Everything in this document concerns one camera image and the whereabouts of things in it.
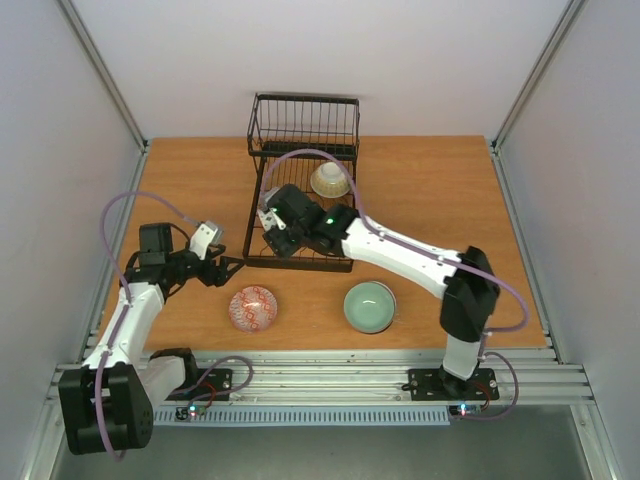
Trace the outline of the blue yellow floral bowl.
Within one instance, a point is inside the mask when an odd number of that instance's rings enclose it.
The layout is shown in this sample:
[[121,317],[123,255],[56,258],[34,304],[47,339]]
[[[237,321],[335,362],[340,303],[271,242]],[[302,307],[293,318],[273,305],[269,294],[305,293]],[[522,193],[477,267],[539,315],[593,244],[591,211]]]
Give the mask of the blue yellow floral bowl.
[[321,164],[311,175],[310,185],[316,194],[329,199],[342,197],[350,191],[346,175],[334,162]]

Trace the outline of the red patterned bowl blue outside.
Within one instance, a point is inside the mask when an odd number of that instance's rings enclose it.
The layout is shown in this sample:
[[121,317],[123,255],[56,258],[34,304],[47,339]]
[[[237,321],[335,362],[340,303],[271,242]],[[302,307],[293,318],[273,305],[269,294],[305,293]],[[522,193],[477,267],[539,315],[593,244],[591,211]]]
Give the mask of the red patterned bowl blue outside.
[[231,298],[228,314],[231,324],[246,333],[268,329],[275,321],[278,304],[274,294],[262,286],[248,286]]

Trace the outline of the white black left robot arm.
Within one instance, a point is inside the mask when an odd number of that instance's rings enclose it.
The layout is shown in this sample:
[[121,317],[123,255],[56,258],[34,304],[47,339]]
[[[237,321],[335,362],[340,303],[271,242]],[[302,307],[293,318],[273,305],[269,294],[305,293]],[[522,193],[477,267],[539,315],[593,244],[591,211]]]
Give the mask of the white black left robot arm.
[[120,457],[145,447],[154,410],[172,395],[192,397],[205,379],[188,347],[159,350],[139,363],[151,327],[173,294],[192,279],[222,287],[244,264],[225,256],[222,230],[213,222],[199,224],[180,250],[173,246],[175,228],[140,227],[139,248],[127,261],[101,340],[81,367],[60,378],[66,439],[75,455]]

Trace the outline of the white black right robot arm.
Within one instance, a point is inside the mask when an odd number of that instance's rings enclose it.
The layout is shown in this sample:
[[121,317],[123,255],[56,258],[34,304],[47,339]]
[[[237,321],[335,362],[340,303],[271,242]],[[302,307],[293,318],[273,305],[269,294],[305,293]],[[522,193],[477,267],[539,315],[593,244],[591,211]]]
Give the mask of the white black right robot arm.
[[441,301],[440,326],[447,334],[437,387],[448,399],[461,399],[477,382],[483,331],[500,287],[485,253],[432,247],[373,222],[355,208],[336,204],[325,210],[293,184],[263,197],[259,219],[273,253],[289,258],[301,248],[326,256],[363,261],[403,277]]

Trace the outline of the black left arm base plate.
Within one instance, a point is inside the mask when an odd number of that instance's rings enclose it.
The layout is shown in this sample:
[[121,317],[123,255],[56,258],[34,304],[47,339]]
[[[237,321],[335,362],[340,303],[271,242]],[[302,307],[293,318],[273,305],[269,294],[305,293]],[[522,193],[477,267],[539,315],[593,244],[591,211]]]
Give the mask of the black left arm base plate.
[[214,401],[226,401],[230,394],[228,390],[233,386],[233,371],[230,368],[216,368],[193,390],[187,393],[172,393],[167,401],[190,401],[203,397],[204,401],[212,398],[216,392]]

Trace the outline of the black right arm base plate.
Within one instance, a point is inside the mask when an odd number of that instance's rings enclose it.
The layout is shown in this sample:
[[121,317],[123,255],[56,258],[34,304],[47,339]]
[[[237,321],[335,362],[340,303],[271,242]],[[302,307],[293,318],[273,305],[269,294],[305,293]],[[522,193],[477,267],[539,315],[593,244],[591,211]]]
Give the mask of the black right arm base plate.
[[412,401],[495,401],[500,398],[495,373],[490,368],[477,368],[467,380],[461,380],[443,368],[414,368],[407,371],[407,382],[401,387]]

